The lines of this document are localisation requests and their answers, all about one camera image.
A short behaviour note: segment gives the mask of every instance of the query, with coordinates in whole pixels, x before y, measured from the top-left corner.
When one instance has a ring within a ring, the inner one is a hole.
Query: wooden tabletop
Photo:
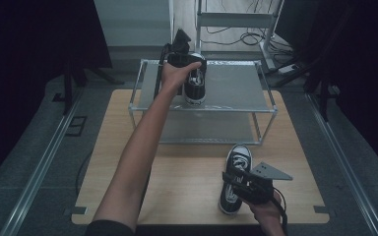
[[[113,92],[97,137],[94,153],[73,214],[76,224],[89,224],[113,176],[121,151],[133,132],[128,112],[131,90]],[[253,167],[264,161],[291,175],[292,181],[274,181],[287,204],[288,223],[327,223],[324,207],[282,96],[273,91],[279,113],[262,146],[249,146]],[[246,205],[237,215],[221,213],[218,202],[221,173],[232,145],[159,145],[139,224],[257,224]]]

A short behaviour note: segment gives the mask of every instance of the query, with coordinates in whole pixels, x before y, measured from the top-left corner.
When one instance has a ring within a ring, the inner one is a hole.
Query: black sleeve
[[[127,225],[112,220],[96,220],[88,225],[85,236],[134,236]]]

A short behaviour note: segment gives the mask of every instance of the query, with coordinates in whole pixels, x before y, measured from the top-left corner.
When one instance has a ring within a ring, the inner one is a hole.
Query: glass shelf unit
[[[158,61],[141,61],[128,108],[134,128],[153,102],[157,74]],[[201,106],[173,98],[160,142],[261,145],[278,109],[260,61],[208,61],[205,86]]]

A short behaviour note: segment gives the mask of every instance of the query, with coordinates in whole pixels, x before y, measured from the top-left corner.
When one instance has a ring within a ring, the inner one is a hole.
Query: gray floor
[[[85,129],[80,137],[64,137],[18,235],[36,235],[37,232],[40,235],[84,233],[86,226],[75,225],[70,220],[70,210],[75,205],[77,197],[76,180],[78,178],[81,183],[87,166],[85,164],[81,170],[81,164],[93,149],[111,92],[114,89],[130,88],[132,80],[136,78],[131,72],[115,73],[112,75],[127,82],[125,86],[110,84],[88,73],[90,82],[75,113],[75,116],[88,117]],[[275,82],[281,78],[270,76],[269,81]],[[303,82],[304,78],[301,78],[278,90],[283,95],[331,219],[326,224],[290,224],[289,233],[372,235],[317,122],[311,103],[302,90]],[[0,231],[62,118],[63,103],[52,102],[55,93],[62,92],[62,78],[56,78],[47,85],[46,96],[39,110],[0,168]],[[329,124],[378,214],[378,157],[333,100],[330,100],[328,114]],[[67,130],[68,134],[75,132],[75,128]],[[139,232],[142,235],[151,235],[144,228]],[[179,235],[173,232],[175,231],[170,229],[168,234]]]

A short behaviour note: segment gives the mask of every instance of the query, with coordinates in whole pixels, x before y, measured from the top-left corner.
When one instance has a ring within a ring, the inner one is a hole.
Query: sneaker
[[[194,53],[192,56],[205,60],[205,58],[198,53]],[[204,67],[193,70],[183,86],[185,100],[189,105],[200,106],[205,101],[205,72],[206,68]]]
[[[251,162],[250,150],[244,145],[235,145],[226,158],[225,173],[229,173],[229,166],[250,172]],[[242,177],[236,177],[236,181],[246,184]],[[224,182],[220,192],[220,210],[225,214],[236,214],[241,208],[241,204],[242,201],[233,193],[232,186]]]

